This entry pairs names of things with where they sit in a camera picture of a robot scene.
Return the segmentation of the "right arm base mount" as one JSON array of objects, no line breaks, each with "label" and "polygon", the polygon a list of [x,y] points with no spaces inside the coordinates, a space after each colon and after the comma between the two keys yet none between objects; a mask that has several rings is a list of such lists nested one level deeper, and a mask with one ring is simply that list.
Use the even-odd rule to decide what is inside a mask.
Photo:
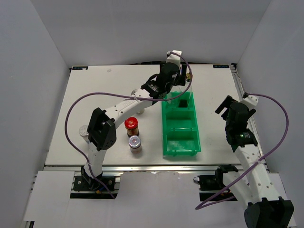
[{"label": "right arm base mount", "polygon": [[[199,175],[193,178],[193,182],[199,185],[199,199],[201,202],[220,191],[223,187],[215,181],[215,175]],[[237,201],[231,191],[226,190],[211,201]]]}]

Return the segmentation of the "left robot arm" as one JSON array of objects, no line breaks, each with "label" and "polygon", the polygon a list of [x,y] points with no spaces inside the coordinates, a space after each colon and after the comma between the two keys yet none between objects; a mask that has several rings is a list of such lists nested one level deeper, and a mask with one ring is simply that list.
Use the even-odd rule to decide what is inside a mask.
[{"label": "left robot arm", "polygon": [[81,168],[84,184],[91,190],[100,187],[106,151],[116,142],[116,129],[142,109],[163,101],[173,86],[186,82],[187,66],[165,63],[158,74],[151,76],[130,98],[102,110],[96,108],[88,125],[88,161]]}]

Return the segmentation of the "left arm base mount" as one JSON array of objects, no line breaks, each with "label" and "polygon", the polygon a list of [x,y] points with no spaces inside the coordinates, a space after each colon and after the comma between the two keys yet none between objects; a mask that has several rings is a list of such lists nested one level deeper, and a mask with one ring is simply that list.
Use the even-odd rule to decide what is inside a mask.
[{"label": "left arm base mount", "polygon": [[93,199],[113,200],[118,195],[119,177],[114,175],[98,176],[100,181],[93,179],[90,185],[82,174],[74,176],[70,198],[71,199]]}]

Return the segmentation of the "silver lid spice jar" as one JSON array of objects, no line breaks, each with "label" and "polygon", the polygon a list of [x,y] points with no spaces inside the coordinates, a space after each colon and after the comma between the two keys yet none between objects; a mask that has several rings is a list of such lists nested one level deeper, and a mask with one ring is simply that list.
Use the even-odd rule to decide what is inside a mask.
[{"label": "silver lid spice jar", "polygon": [[138,103],[138,106],[141,108],[140,110],[138,110],[137,114],[143,114],[144,113],[144,105],[145,102],[142,100],[139,100],[139,98],[143,98],[145,95],[144,91],[141,89],[135,89],[131,92],[131,96],[134,97],[135,101]]}]

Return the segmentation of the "clear oil bottle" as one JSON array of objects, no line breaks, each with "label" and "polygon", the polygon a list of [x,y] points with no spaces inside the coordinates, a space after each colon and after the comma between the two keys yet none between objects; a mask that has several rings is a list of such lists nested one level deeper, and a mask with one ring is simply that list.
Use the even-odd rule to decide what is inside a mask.
[{"label": "clear oil bottle", "polygon": [[[174,86],[171,91],[167,94],[167,99],[174,98],[182,92],[180,86]],[[180,98],[175,98],[166,102],[166,108],[177,108],[179,106]]]}]

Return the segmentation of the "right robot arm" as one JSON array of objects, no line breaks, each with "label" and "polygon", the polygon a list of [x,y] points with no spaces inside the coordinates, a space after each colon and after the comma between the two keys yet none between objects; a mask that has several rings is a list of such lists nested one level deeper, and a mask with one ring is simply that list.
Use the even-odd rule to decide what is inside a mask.
[{"label": "right robot arm", "polygon": [[228,144],[240,161],[244,172],[225,168],[215,176],[219,189],[231,190],[244,207],[244,218],[249,228],[286,228],[294,212],[290,200],[284,199],[272,183],[260,161],[258,142],[247,127],[249,118],[255,113],[258,98],[252,95],[242,101],[227,96],[215,110],[226,122],[225,133]]}]

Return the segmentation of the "dark sauce glass bottle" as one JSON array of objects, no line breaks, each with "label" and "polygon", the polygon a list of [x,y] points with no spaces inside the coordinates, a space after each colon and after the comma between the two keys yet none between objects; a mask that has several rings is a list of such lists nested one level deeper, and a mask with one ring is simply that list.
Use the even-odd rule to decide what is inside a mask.
[{"label": "dark sauce glass bottle", "polygon": [[192,86],[190,85],[190,80],[191,80],[191,74],[187,73],[186,74],[186,80],[185,80],[185,85],[179,85],[178,89],[179,92],[183,92],[186,90],[186,92],[179,97],[179,108],[187,108],[192,96]]}]

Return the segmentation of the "blue label white jar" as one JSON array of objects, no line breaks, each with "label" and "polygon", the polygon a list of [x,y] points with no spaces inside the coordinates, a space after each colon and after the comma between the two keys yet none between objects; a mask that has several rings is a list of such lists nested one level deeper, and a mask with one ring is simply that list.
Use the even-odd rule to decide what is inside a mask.
[{"label": "blue label white jar", "polygon": [[83,126],[81,126],[81,127],[79,128],[79,135],[83,138],[83,140],[84,140],[85,142],[88,143],[88,142],[89,142],[89,139],[88,139],[89,133],[88,133],[87,129],[88,129],[88,125],[83,125]]}]

